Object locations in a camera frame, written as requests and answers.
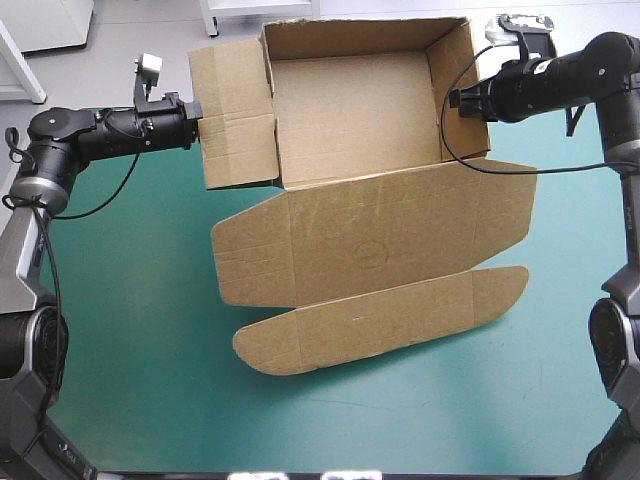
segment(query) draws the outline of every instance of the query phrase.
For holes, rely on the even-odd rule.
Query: white cabinet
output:
[[[0,20],[22,52],[84,45],[93,0],[0,0]]]
[[[200,0],[202,18],[211,36],[218,35],[217,19],[241,15],[296,15],[319,18],[320,0]]]

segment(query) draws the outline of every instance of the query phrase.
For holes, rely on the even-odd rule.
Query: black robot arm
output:
[[[0,236],[0,478],[94,480],[96,469],[46,416],[57,400],[67,327],[56,297],[40,284],[50,221],[65,210],[77,175],[94,160],[191,147],[198,102],[177,93],[149,101],[161,60],[142,55],[130,108],[52,108],[29,124],[30,143],[7,141],[20,168],[3,201],[14,209]]]
[[[496,75],[476,85],[453,90],[449,103],[463,117],[510,123],[595,104],[605,163],[621,177],[628,260],[604,284],[611,297],[599,300],[590,317],[602,381],[608,397],[622,411],[590,453],[582,473],[592,480],[639,479],[640,40],[610,32],[569,55],[556,58],[554,48],[539,48],[536,55],[530,55],[534,52],[527,49],[528,39],[535,39],[538,46],[553,45],[549,28],[530,28],[536,22],[552,27],[548,19],[540,22],[540,18],[546,17],[528,21],[527,16],[500,16],[500,26],[517,33],[520,59],[503,64]],[[570,133],[577,118],[571,121],[571,115],[568,117]]]

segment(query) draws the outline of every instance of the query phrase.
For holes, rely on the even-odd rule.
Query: cardboard box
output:
[[[522,269],[464,272],[527,234],[535,177],[479,174],[447,162],[440,144],[443,97],[472,56],[460,18],[274,23],[260,39],[190,54],[207,188],[285,190],[212,232],[225,301],[304,307],[236,334],[254,368],[300,373],[378,354],[486,323],[517,300]],[[471,69],[464,82],[474,81]],[[489,149],[484,122],[448,115],[462,155]],[[475,278],[488,282],[481,296]],[[427,314],[442,311],[427,293],[443,285],[459,322]],[[501,307],[470,315],[479,302]],[[374,305],[386,313],[360,322],[369,334],[348,334]],[[406,311],[429,325],[392,339]],[[351,340],[336,350],[335,338]]]
[[[190,53],[207,188],[285,189],[449,160],[438,112],[473,56],[466,19],[296,21]],[[471,69],[464,78],[478,79]],[[487,127],[448,112],[464,156]]]

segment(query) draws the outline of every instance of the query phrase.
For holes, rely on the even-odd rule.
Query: box flap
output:
[[[469,23],[460,25],[427,49],[438,125],[447,90],[455,77],[473,58],[473,55],[473,41]],[[460,86],[469,86],[477,82],[478,68],[474,65],[462,77]],[[463,157],[479,156],[489,150],[489,132],[486,122],[479,118],[462,118],[455,108],[447,107],[445,115],[447,116],[449,143],[456,153]],[[442,145],[441,156],[443,160],[451,160],[452,158],[444,145]]]
[[[279,177],[271,89],[258,39],[189,53],[207,188]]]
[[[424,51],[464,18],[409,20],[294,20],[268,23],[271,60]]]
[[[308,372],[484,325],[527,280],[524,267],[467,271],[303,307],[240,329],[233,346],[261,372]]]
[[[447,163],[286,192],[213,228],[221,294],[303,306],[467,270],[525,237],[535,184]]]

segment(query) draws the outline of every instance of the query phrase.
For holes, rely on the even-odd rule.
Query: teal table surface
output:
[[[595,113],[492,125],[498,160],[538,168],[601,161]],[[131,158],[77,180],[67,213],[113,191]],[[144,155],[106,210],[55,222],[71,331],[51,415],[102,469],[570,473],[617,415],[587,333],[601,283],[625,261],[608,170],[540,177],[531,232],[485,265],[524,264],[499,321],[293,377],[246,366],[231,339],[283,310],[225,305],[210,229],[276,195],[206,191],[199,148]]]

